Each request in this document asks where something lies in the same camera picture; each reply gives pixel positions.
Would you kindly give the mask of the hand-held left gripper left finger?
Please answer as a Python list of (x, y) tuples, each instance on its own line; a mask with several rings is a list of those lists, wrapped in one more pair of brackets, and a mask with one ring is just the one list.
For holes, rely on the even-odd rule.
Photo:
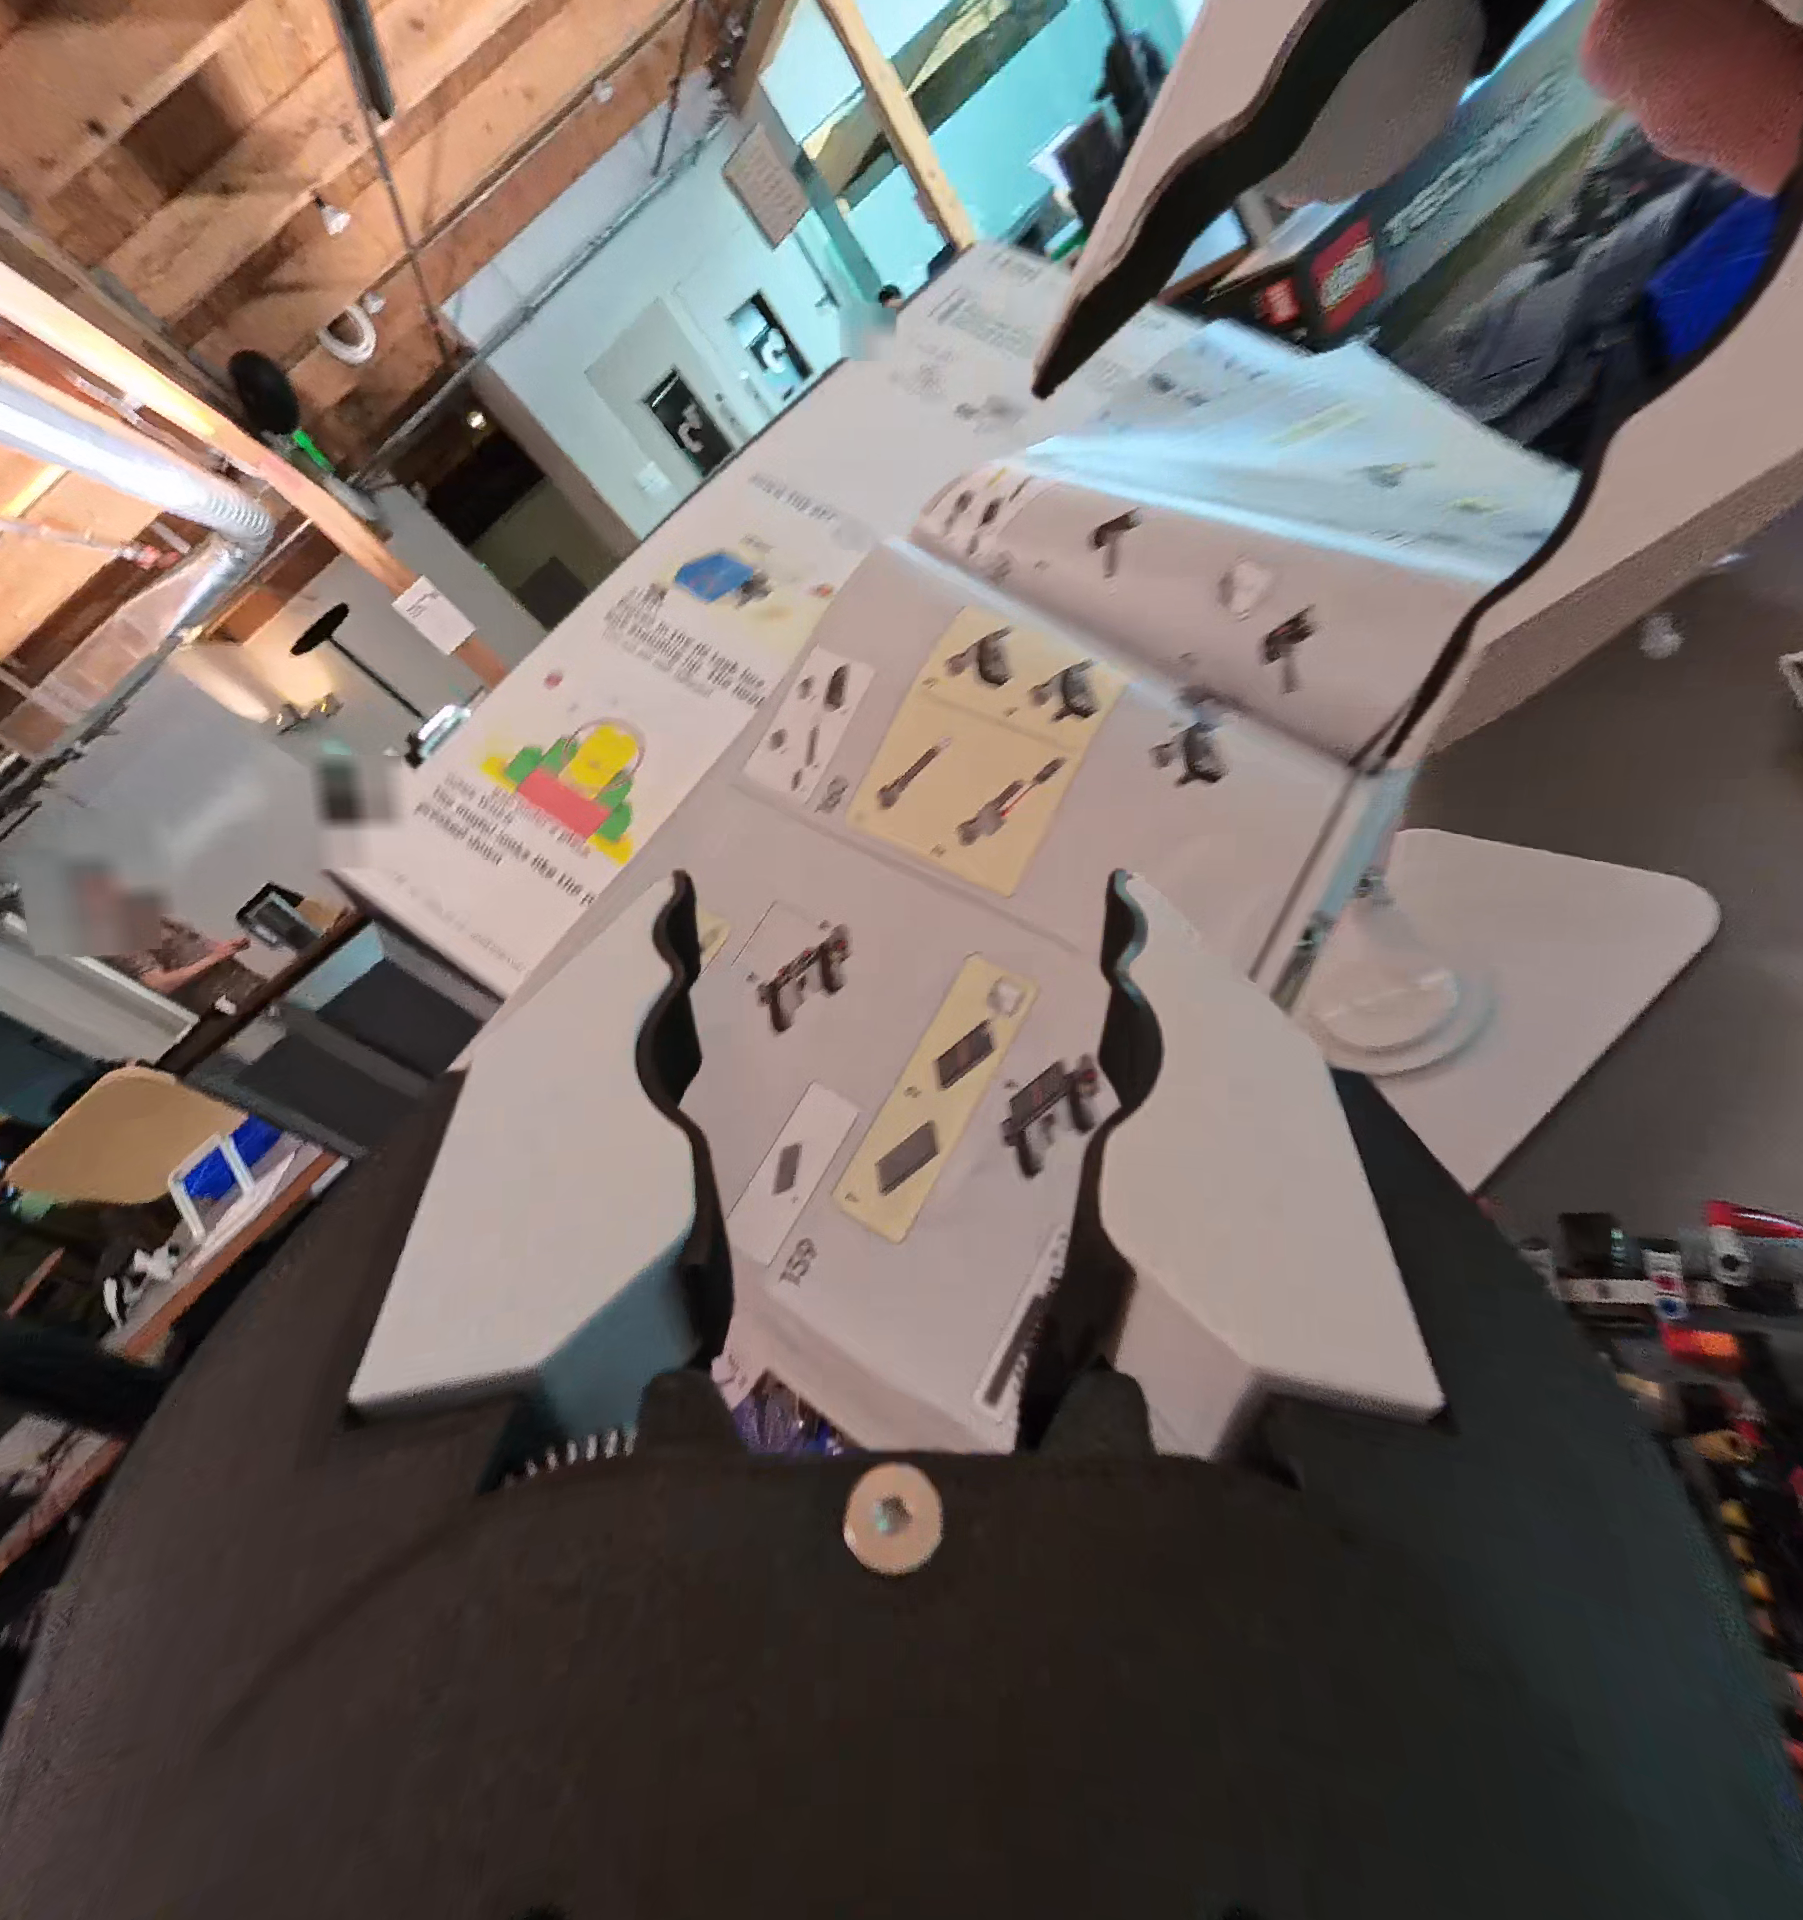
[(570, 1443), (709, 1374), (733, 1317), (702, 1048), (699, 893), (648, 885), (468, 1063), (349, 1385), (367, 1421), (518, 1402)]

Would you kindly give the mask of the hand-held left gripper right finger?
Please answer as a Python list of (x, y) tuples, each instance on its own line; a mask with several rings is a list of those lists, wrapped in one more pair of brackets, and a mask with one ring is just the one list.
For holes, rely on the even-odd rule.
[(1095, 1374), (1160, 1452), (1235, 1451), (1270, 1399), (1406, 1423), (1447, 1404), (1318, 1045), (1147, 878), (1106, 884), (1114, 1097), (1024, 1374), (1024, 1449)]

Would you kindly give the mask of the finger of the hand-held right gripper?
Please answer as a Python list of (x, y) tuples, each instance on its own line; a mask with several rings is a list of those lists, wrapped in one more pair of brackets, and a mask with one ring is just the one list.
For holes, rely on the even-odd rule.
[(1386, 735), (1423, 759), (1510, 713), (1803, 498), (1803, 155), (1766, 278), (1588, 460), (1570, 514), (1443, 649)]
[(1147, 112), (1032, 356), (1051, 397), (1252, 190), (1346, 201), (1402, 172), (1539, 2), (1210, 2)]

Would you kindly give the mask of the lego instruction booklet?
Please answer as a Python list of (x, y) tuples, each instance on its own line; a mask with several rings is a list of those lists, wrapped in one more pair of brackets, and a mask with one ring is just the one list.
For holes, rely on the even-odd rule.
[(764, 1372), (871, 1449), (1013, 1449), (1114, 1111), (1108, 876), (1270, 996), (1251, 802), (1411, 772), (1380, 745), (1580, 482), (1371, 346), (1215, 325), (862, 564), (840, 798), (725, 772), (662, 848), (725, 931), (686, 1107)]

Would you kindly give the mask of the person's right forearm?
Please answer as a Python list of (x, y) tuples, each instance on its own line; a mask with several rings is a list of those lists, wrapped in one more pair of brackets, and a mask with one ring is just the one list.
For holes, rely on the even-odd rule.
[(1671, 159), (1774, 198), (1803, 151), (1803, 2), (1600, 2), (1581, 66)]

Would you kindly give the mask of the black lego box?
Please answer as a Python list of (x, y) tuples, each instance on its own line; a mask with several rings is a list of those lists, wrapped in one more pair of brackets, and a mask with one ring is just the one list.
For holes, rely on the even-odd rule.
[(1774, 251), (1779, 204), (1663, 155), (1575, 53), (1475, 85), (1402, 174), (1239, 303), (1298, 346), (1371, 346), (1504, 438), (1585, 467), (1705, 346)]

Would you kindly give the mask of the large black orange lego model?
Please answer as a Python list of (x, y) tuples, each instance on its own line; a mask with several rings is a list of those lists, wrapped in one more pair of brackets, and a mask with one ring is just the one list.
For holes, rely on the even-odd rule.
[(1803, 1222), (1713, 1198), (1638, 1235), (1566, 1211), (1517, 1238), (1685, 1480), (1774, 1675), (1803, 1812)]

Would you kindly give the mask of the blue white bin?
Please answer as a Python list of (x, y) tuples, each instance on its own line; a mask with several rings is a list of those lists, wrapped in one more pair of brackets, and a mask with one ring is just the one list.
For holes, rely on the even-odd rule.
[(249, 1220), (287, 1167), (291, 1141), (265, 1117), (245, 1117), (168, 1177), (168, 1198), (188, 1246), (205, 1249)]

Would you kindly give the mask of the tan chair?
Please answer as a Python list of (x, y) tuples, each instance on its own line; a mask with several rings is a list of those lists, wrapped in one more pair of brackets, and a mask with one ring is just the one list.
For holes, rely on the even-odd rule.
[(6, 1184), (50, 1204), (146, 1205), (245, 1120), (241, 1107), (160, 1069), (105, 1073), (14, 1158)]

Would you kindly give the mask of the black floor lamp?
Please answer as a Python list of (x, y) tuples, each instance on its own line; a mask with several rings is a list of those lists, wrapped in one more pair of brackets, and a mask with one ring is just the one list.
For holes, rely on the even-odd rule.
[(290, 649), (291, 659), (312, 656), (322, 649), (331, 649), (416, 724), (426, 722), (431, 714), (416, 701), (408, 699), (383, 671), (372, 667), (367, 656), (361, 656), (347, 640), (344, 640), (344, 627), (347, 626), (349, 616), (351, 609), (347, 603), (334, 603), (326, 607), (326, 611), (319, 612), (302, 629), (302, 634), (295, 635)]

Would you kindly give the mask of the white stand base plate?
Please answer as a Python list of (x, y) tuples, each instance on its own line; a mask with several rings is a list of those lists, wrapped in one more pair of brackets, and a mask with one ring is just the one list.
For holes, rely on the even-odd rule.
[(1487, 1184), (1714, 942), (1700, 884), (1437, 826), (1409, 772), (1312, 772), (1252, 799), (1259, 985)]

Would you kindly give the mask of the silver ventilation duct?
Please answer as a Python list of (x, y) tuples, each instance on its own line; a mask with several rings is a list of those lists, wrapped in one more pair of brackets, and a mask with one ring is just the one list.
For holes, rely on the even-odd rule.
[(129, 429), (30, 382), (0, 364), (0, 445), (181, 515), (255, 555), (272, 542), (275, 515), (232, 479)]

